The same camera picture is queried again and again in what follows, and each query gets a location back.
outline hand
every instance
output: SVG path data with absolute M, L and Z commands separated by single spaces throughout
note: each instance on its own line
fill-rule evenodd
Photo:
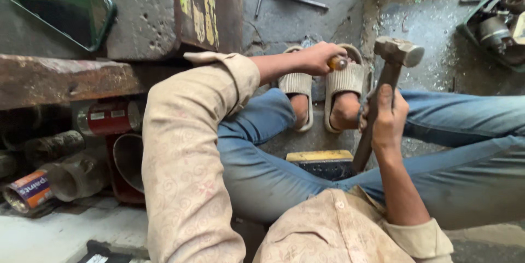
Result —
M 368 111 L 369 105 L 366 103 L 359 118 L 359 132 L 364 131 L 368 125 Z M 396 89 L 393 94 L 390 85 L 382 85 L 377 94 L 377 118 L 372 132 L 372 148 L 376 155 L 387 151 L 401 151 L 401 138 L 408 113 L 409 104 L 401 93 Z
M 346 57 L 346 50 L 334 43 L 320 42 L 304 50 L 292 53 L 299 59 L 299 69 L 310 75 L 326 75 L 333 70 L 328 67 L 328 61 L 334 56 Z

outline hammer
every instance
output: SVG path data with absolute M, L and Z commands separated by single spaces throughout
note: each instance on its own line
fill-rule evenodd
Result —
M 374 53 L 385 60 L 385 67 L 381 71 L 377 88 L 369 99 L 368 125 L 359 141 L 358 150 L 352 161 L 354 172 L 363 172 L 370 155 L 372 154 L 372 128 L 377 118 L 377 89 L 383 84 L 389 84 L 394 90 L 401 73 L 401 67 L 412 68 L 421 62 L 425 49 L 404 39 L 380 36 L 375 40 Z

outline slide sandal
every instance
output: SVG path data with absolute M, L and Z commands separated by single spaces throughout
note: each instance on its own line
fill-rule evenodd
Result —
M 348 57 L 355 63 L 349 64 L 348 67 L 341 71 L 328 73 L 326 76 L 326 99 L 325 99 L 325 128 L 329 132 L 342 132 L 330 125 L 330 114 L 332 113 L 333 97 L 335 94 L 352 91 L 361 96 L 363 82 L 367 72 L 363 66 L 363 57 L 359 50 L 351 44 L 338 44 L 348 53 Z
M 301 46 L 292 46 L 284 53 L 291 53 L 292 51 L 299 51 L 303 48 Z M 280 77 L 277 80 L 279 89 L 285 94 L 304 94 L 308 97 L 308 121 L 297 132 L 306 132 L 311 129 L 313 125 L 313 106 L 312 106 L 312 76 L 305 73 L 290 73 Z

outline man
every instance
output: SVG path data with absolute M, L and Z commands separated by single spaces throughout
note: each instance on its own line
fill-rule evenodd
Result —
M 255 145 L 285 128 L 308 125 L 305 79 L 292 73 L 328 74 L 326 127 L 358 126 L 362 77 L 337 77 L 361 73 L 359 64 L 330 72 L 326 63 L 338 54 L 360 61 L 327 43 L 252 58 L 186 54 L 206 66 L 150 90 L 142 174 L 153 262 L 241 262 L 232 206 L 240 217 L 277 220 L 254 259 L 264 263 L 450 262 L 452 245 L 437 223 L 453 229 L 523 218 L 522 97 L 379 86 L 373 149 L 380 168 L 338 182 L 260 151 Z M 302 92 L 272 89 L 250 100 L 280 77 Z M 366 124 L 365 111 L 359 125 Z M 403 160 L 403 134 L 457 148 Z

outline blue jeans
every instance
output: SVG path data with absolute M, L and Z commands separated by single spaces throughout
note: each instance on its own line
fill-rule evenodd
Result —
M 525 96 L 402 95 L 410 105 L 404 136 L 454 148 L 403 160 L 443 229 L 525 218 Z M 295 119 L 289 99 L 273 88 L 220 123 L 217 148 L 238 217 L 270 223 L 311 194 L 355 185 L 384 203 L 377 168 L 329 181 L 257 148 Z

